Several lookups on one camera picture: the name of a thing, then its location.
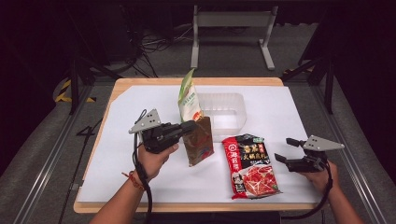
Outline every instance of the brown paper bag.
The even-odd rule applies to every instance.
[[[197,128],[192,131],[192,133],[188,133],[183,136],[190,166],[198,164],[200,161],[215,152],[213,150],[210,117],[202,117],[195,122],[197,124]]]

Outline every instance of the red package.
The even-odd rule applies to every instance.
[[[222,144],[231,171],[232,199],[258,199],[280,192],[263,138],[246,133],[226,138]]]

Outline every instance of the white paper sheet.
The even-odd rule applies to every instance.
[[[244,95],[247,122],[240,134],[264,138],[281,194],[259,200],[232,200],[230,171],[221,143],[215,153],[189,167],[184,145],[172,154],[160,174],[150,182],[155,203],[317,203],[320,195],[305,177],[290,173],[276,161],[274,153],[300,159],[300,147],[286,144],[286,138],[307,136],[287,87],[196,86],[198,92],[239,92]],[[80,190],[77,202],[107,202],[125,181],[121,172],[134,169],[132,153],[134,126],[143,109],[157,108],[162,123],[180,123],[177,107],[179,86],[133,86],[110,106],[100,142]],[[146,194],[142,202],[147,202]]]

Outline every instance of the red bracelet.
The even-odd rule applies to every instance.
[[[143,185],[141,185],[141,184],[139,184],[139,183],[136,182],[136,180],[134,179],[133,173],[134,173],[134,170],[132,170],[131,172],[129,172],[128,175],[125,174],[125,173],[122,173],[122,174],[125,175],[126,177],[128,177],[128,178],[132,181],[132,183],[134,184],[134,187],[135,187],[135,188],[141,189],[141,190],[145,191],[145,187],[143,187]]]

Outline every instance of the clear plastic box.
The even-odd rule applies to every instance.
[[[247,120],[244,96],[239,93],[198,93],[204,115],[210,117],[214,142],[238,135]]]

